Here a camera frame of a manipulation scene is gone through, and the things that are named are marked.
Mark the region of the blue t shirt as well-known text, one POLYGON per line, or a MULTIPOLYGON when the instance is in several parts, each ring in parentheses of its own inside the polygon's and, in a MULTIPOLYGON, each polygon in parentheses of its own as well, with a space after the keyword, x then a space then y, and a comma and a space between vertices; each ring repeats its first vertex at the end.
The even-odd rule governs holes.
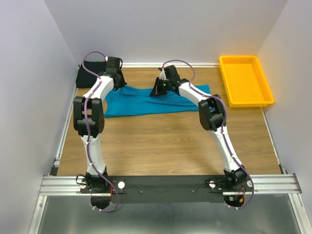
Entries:
POLYGON ((105 118, 142 116, 197 111, 198 107, 173 92, 165 96, 150 96, 151 89, 138 89, 125 86, 117 91, 110 91, 106 96, 107 110, 105 118))

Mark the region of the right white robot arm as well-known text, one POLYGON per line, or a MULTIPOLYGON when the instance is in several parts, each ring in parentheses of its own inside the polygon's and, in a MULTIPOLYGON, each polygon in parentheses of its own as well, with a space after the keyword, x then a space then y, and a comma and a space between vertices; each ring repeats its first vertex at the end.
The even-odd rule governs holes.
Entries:
POLYGON ((198 107, 199 121, 202 128, 213 137, 222 158, 224 185, 235 191, 248 179, 248 174, 238 158, 231 143, 226 119, 227 110, 218 95, 211 95, 196 88, 185 78, 181 78, 174 65, 159 68, 150 96, 164 96, 169 91, 186 98, 198 107))

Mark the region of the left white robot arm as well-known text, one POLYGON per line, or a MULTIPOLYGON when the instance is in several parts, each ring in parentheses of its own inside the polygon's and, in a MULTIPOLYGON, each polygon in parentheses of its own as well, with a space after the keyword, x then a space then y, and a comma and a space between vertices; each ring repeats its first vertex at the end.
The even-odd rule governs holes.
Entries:
POLYGON ((106 65, 101 73, 83 69, 96 76, 97 80, 91 89, 81 97, 74 98, 74 129, 84 144, 87 157, 86 186, 102 193, 107 188, 116 192, 116 188, 107 178, 106 164, 102 157, 101 133, 104 130, 105 119, 103 101, 111 91, 116 91, 126 85, 122 74, 123 61, 118 57, 105 57, 106 65))

